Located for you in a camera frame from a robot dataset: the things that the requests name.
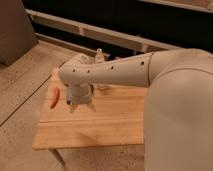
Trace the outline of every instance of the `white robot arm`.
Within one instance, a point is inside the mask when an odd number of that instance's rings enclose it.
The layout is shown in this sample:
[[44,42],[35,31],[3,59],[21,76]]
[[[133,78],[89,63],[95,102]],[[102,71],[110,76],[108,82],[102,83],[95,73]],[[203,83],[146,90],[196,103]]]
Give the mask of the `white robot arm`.
[[89,84],[150,87],[144,112],[146,171],[213,170],[213,55],[180,49],[101,64],[79,54],[59,77],[73,104],[91,102]]

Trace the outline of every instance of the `wooden table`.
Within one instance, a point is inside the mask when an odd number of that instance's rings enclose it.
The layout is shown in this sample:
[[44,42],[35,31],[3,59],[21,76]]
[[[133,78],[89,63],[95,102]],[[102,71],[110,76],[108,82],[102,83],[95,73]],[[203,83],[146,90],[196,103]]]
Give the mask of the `wooden table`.
[[[49,150],[65,164],[57,149],[92,146],[143,144],[143,110],[147,89],[110,85],[94,89],[96,112],[79,105],[73,114],[66,104],[66,87],[55,69],[48,87],[33,149]],[[53,88],[60,88],[60,99],[50,109]]]

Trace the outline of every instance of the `small bottle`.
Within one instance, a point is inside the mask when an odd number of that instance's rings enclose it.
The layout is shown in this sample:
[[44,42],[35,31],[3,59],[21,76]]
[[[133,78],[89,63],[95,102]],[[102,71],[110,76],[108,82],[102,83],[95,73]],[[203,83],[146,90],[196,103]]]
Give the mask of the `small bottle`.
[[[105,62],[105,58],[104,58],[102,49],[98,48],[96,52],[97,53],[95,55],[95,63],[99,64],[99,63]],[[100,90],[104,90],[104,89],[107,89],[108,86],[107,86],[107,84],[98,84],[97,88],[100,89]]]

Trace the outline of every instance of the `carrot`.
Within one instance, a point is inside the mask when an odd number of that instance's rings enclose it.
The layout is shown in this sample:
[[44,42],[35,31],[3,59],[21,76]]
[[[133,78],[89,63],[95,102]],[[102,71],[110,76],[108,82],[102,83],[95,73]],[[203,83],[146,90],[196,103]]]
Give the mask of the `carrot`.
[[58,87],[55,87],[53,89],[53,98],[52,98],[52,103],[50,105],[51,109],[53,109],[56,106],[56,104],[58,103],[59,97],[60,97],[60,89]]

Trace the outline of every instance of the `concrete floor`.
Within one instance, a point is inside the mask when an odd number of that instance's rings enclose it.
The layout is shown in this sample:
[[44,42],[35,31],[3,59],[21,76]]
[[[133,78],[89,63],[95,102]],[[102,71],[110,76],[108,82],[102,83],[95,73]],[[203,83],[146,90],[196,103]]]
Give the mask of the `concrete floor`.
[[[64,170],[48,151],[31,148],[54,67],[77,52],[41,42],[9,67],[0,66],[0,170]],[[143,171],[141,145],[60,150],[70,171]]]

